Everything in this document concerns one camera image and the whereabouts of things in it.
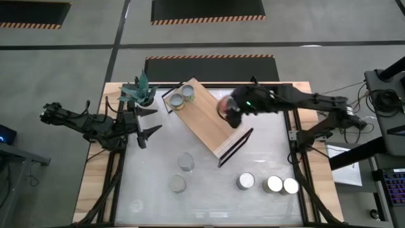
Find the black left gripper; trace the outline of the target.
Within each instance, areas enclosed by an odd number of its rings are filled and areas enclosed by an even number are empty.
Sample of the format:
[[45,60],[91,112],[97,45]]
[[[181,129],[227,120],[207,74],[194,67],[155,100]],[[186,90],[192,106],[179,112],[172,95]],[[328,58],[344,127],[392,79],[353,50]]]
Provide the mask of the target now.
[[131,111],[125,111],[123,113],[123,119],[125,122],[125,135],[132,133],[137,134],[137,142],[141,149],[146,148],[146,140],[148,140],[162,125],[157,125],[149,129],[142,130],[137,116],[144,117],[156,113],[157,110],[144,109],[136,107],[136,114]]

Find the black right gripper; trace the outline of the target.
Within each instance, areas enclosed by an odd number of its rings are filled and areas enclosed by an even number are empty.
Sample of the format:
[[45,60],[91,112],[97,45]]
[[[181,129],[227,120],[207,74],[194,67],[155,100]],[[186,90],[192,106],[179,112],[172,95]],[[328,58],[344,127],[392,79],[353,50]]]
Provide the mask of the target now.
[[226,96],[226,102],[236,102],[240,111],[227,110],[227,122],[236,129],[242,122],[242,114],[257,115],[265,111],[265,97],[253,86],[242,86]]

